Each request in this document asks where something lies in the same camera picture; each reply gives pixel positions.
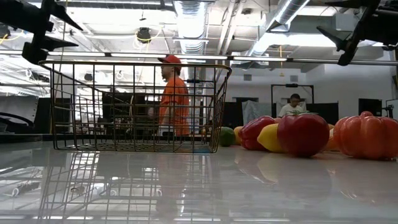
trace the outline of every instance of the red bell pepper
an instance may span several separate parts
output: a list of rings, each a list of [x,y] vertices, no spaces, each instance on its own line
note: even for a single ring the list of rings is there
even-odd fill
[[[239,132],[239,136],[242,139],[242,146],[249,150],[266,150],[266,148],[257,142],[257,137],[262,129],[270,124],[275,124],[275,120],[270,116],[262,116],[243,126]]]

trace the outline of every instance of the red cap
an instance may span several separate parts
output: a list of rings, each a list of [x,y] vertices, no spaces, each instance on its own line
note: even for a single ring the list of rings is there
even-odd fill
[[[181,63],[181,60],[174,55],[166,55],[166,58],[158,58],[162,63]]]

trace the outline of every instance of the white shirt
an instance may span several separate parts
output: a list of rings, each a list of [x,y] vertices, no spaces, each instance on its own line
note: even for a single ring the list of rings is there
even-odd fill
[[[283,117],[285,115],[293,114],[294,111],[298,112],[304,112],[303,108],[299,105],[297,105],[295,108],[290,105],[290,103],[286,104],[285,106],[282,107],[279,113],[279,117]]]

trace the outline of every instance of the green fruit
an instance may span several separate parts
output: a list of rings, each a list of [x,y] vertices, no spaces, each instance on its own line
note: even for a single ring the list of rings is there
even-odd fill
[[[220,146],[232,146],[235,144],[235,132],[232,128],[221,127],[220,136],[218,139]]]

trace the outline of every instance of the orange shirt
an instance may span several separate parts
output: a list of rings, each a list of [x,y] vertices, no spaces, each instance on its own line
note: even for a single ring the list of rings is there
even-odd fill
[[[167,82],[160,102],[159,122],[163,121],[167,109],[162,105],[173,106],[174,103],[174,116],[170,118],[170,124],[174,125],[174,133],[176,135],[188,134],[189,127],[184,124],[187,124],[189,109],[181,107],[189,105],[188,88],[180,77],[171,78]]]

